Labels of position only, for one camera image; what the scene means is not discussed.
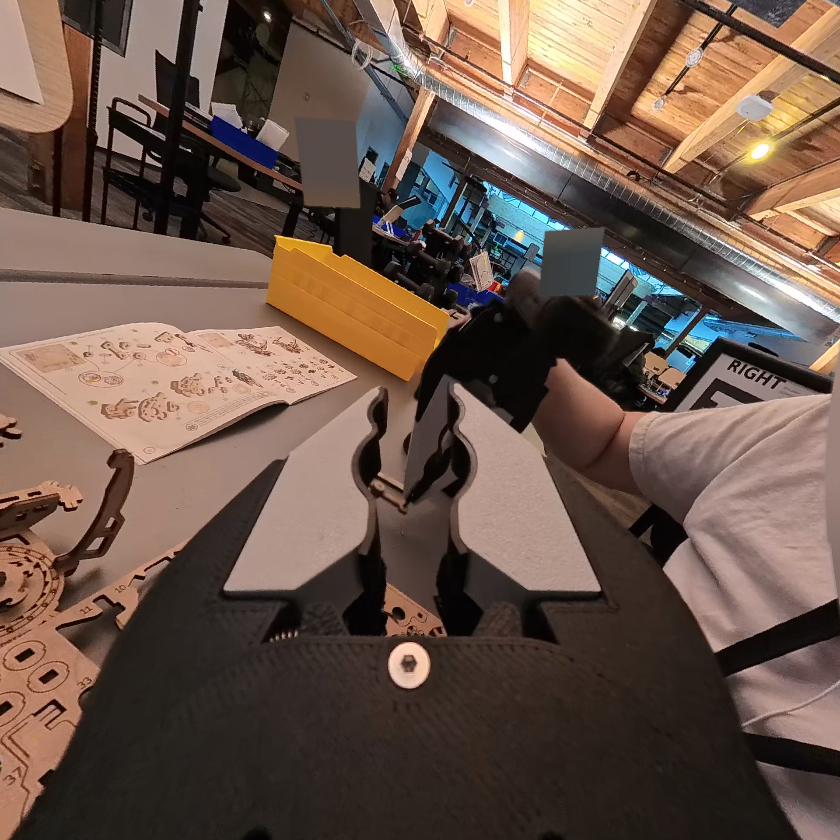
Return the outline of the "wooden model assembly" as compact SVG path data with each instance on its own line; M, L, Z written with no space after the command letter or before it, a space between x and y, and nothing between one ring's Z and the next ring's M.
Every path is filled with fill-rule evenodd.
M1 645L10 645L53 616L67 577L82 561L97 560L110 551L123 524L123 505L133 483L134 457L123 448L108 458L112 470L96 516L79 542L57 554L35 532L36 524L57 510L75 511L81 490L54 480L1 498Z

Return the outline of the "light wooden board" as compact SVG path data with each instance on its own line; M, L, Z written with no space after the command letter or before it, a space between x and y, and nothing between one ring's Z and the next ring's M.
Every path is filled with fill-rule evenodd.
M24 133L48 133L68 120L73 94L67 47L57 1L17 1L44 104L38 105L1 89L1 125Z

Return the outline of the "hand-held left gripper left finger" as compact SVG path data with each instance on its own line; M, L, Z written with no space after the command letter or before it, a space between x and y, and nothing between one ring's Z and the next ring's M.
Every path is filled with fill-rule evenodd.
M385 563L373 484L389 397L365 393L283 462L224 584L302 615L328 604L352 635L385 634Z

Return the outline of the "dumbbell rack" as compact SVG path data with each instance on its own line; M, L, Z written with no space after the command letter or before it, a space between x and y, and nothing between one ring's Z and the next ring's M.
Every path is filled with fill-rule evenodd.
M463 235L451 235L434 219L427 220L420 233L422 236L405 245L381 273L437 308L452 310L458 301L453 286L464 278L476 246Z

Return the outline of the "person's right forearm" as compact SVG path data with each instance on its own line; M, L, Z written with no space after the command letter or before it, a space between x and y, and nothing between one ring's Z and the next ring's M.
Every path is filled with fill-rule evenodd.
M557 360L545 387L532 424L546 450L596 484L641 497L631 443L645 414L624 411L566 360Z

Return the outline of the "open instruction booklet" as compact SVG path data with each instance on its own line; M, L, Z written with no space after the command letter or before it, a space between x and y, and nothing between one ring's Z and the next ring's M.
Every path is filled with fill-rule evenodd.
M282 327L136 322L6 347L2 363L142 465L356 379Z

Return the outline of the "black framed marker sign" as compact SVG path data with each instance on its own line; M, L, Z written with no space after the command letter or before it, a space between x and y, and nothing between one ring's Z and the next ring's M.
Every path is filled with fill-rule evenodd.
M662 413L830 394L824 374L747 344L716 339L661 406Z

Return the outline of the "black office chair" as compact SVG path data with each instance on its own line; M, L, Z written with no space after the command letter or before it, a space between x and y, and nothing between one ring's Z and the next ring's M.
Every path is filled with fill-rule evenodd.
M148 222L155 220L159 204L160 178L162 174L165 132L157 127L157 119L141 107L123 98L114 98L108 106L108 143L101 168L102 189L100 224L108 221L109 192L116 190L133 200L132 229L137 229L140 217ZM113 159L113 142L121 134L140 146L140 162L135 170L119 168ZM175 179L182 182L184 193L176 188L171 191L170 216L195 223L196 237L207 240L207 228L214 228L222 236L222 244L230 245L230 233L216 220L207 215L203 208L193 209L188 191L199 186L201 191L196 200L203 206L216 193L238 193L240 184L231 176L220 172L214 165L214 158L195 139L183 133L175 157Z

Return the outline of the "brown office desk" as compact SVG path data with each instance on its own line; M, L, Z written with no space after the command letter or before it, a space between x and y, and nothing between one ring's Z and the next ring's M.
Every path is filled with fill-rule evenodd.
M292 198L290 200L286 222L284 223L284 227L282 228L282 235L291 238L295 237L299 216L301 215L301 211L303 208L302 185L298 181L296 181L293 178L287 177L276 170L272 170L268 167L265 167L264 165L259 164L257 161L249 159L249 157L247 157L244 154L241 154L235 148L215 138L212 134L208 133L207 131L204 131L201 128L195 126L188 119L182 119L182 127L184 130L186 130L191 135L195 136L197 139L203 142L205 145L208 145L213 150L214 154L218 154L220 157L223 157L227 160L235 161L243 165L247 169L265 175L269 177L269 179L271 179L273 182L278 182L285 186L286 189L292 194Z

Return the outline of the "wooden sheet with round parts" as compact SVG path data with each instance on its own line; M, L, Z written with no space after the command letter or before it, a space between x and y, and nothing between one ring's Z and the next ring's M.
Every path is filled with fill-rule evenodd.
M99 666L61 632L98 620L116 608L114 622L125 628L140 602L136 581L173 561L180 542L99 591L2 646L1 655L1 838L18 830L61 762L81 719L81 699Z

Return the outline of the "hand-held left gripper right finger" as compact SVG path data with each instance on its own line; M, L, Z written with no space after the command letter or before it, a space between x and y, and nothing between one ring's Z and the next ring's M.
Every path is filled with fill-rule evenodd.
M498 604L520 618L543 603L597 603L602 585L539 451L460 384L446 384L458 488L436 604L468 636Z

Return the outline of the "printed paper poster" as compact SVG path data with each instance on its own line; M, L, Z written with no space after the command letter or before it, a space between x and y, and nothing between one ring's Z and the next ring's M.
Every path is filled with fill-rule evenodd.
M1 2L1 89L28 102L44 104L17 1Z

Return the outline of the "blue plastic bin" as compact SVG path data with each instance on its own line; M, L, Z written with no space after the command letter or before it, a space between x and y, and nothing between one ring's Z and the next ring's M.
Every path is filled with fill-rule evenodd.
M212 117L211 131L215 140L242 154L250 161L267 169L273 170L275 168L278 151L250 136L246 131L216 116Z

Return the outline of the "person's right hand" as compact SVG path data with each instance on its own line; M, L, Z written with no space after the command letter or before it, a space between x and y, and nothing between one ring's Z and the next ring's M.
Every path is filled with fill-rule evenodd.
M557 359L609 395L631 392L644 380L651 332L618 328L591 297L556 297L540 314L539 328Z

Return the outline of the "yellow plastic bin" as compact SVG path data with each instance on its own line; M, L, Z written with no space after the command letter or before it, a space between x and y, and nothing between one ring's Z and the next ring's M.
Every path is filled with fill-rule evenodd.
M449 314L328 245L275 237L267 303L407 382Z

